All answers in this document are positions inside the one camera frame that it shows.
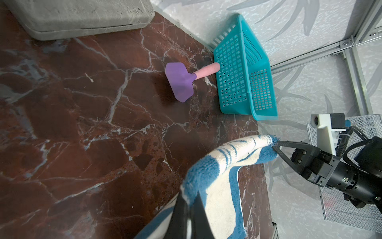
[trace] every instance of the aluminum frame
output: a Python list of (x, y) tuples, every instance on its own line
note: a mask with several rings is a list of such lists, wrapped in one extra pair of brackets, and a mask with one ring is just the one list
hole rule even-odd
[(382, 27), (376, 28), (382, 19), (382, 0), (370, 1), (368, 10), (358, 24), (353, 35), (346, 40), (314, 50), (290, 60), (271, 66), (272, 74), (289, 70), (310, 62), (343, 53), (353, 86), (354, 96), (360, 115), (373, 114), (369, 93), (367, 92), (358, 51), (355, 46), (382, 38)]

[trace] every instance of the purple scraper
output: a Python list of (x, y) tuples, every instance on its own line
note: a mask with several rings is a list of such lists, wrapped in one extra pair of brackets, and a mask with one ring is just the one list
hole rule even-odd
[(194, 94), (192, 82), (214, 74), (220, 70), (219, 63), (215, 62), (194, 73), (188, 73), (185, 65), (181, 62), (167, 63), (166, 76), (174, 92), (175, 98), (180, 102), (185, 102)]

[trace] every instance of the pink handle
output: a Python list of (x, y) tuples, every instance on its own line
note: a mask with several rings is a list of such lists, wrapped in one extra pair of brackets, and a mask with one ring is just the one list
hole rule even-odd
[(220, 64), (218, 62), (214, 62), (206, 67), (201, 68), (200, 70), (197, 70), (194, 72), (196, 75), (196, 80), (212, 75), (220, 70)]

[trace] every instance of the metal bracket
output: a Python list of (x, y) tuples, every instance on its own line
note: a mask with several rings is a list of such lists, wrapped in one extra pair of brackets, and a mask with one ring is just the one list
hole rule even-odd
[(340, 52), (335, 52), (335, 53), (332, 54), (332, 56), (338, 56), (338, 55), (342, 55), (342, 57), (344, 59), (346, 59), (346, 55), (345, 55), (345, 52), (343, 50), (340, 51)]
[(340, 49), (344, 50), (346, 48), (349, 48), (353, 45), (353, 40), (351, 38), (348, 38), (346, 40), (340, 41)]
[(374, 31), (370, 34), (368, 39), (369, 40), (373, 40), (373, 39), (378, 38), (380, 36), (382, 36), (382, 26), (380, 26), (379, 28), (374, 29)]

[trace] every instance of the leaf pattern wallpaper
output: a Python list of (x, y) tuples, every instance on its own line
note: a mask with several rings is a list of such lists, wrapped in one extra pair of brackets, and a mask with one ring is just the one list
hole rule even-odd
[(346, 39), (366, 4), (357, 0), (151, 0), (209, 46), (242, 14), (271, 65)]

